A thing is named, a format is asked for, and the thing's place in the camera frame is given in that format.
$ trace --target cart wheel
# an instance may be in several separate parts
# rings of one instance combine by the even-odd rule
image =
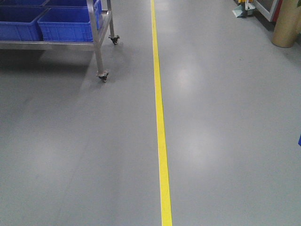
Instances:
[[[120,39],[119,35],[115,35],[113,38],[109,36],[109,38],[112,40],[114,45],[118,44],[118,39]]]
[[[102,80],[102,82],[107,82],[108,81],[108,76],[103,76],[100,78]]]
[[[98,75],[98,77],[102,80],[102,82],[107,82],[109,76],[109,71],[104,71],[102,75]]]

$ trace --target yellow line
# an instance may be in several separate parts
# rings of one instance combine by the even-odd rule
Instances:
[[[169,174],[168,174],[167,149],[166,149],[166,139],[165,139],[162,90],[161,90],[160,61],[159,61],[159,53],[158,53],[155,0],[151,0],[151,25],[152,25],[152,37],[153,37],[155,90],[156,90],[158,155],[159,155],[159,174],[160,174],[160,192],[161,192],[161,217],[162,217],[162,226],[172,226],[173,221],[172,221],[171,200],[170,200],[170,190],[169,190]]]

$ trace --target stainless steel cart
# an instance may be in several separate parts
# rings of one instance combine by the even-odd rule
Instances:
[[[84,50],[94,51],[97,61],[97,76],[106,82],[109,71],[103,67],[101,54],[101,45],[105,34],[110,26],[110,36],[114,45],[118,43],[119,36],[115,35],[111,0],[107,0],[107,10],[102,10],[103,25],[100,30],[97,29],[95,19],[95,9],[93,0],[87,0],[93,42],[52,42],[52,41],[0,41],[0,49],[35,49],[35,50]]]

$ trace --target brown cylinder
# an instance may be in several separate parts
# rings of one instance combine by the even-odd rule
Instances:
[[[272,39],[274,45],[289,48],[295,43],[301,31],[301,7],[297,7],[298,1],[283,1]]]

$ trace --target blue storage bin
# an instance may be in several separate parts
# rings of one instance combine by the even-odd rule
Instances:
[[[86,8],[51,8],[38,24],[44,41],[93,41]]]
[[[42,40],[37,20],[45,11],[45,8],[0,7],[0,40]]]
[[[0,5],[4,6],[43,6],[47,0],[3,0]]]
[[[102,12],[101,0],[93,0],[93,3],[97,29],[100,29],[102,26],[102,20],[99,23],[99,17]],[[44,6],[50,8],[87,8],[87,0],[49,0]]]
[[[95,11],[97,11],[99,14],[102,11],[102,5],[101,5],[101,0],[94,0],[94,7]],[[46,4],[45,7],[71,7],[71,8],[76,8],[76,7],[87,7],[87,0],[49,0]]]

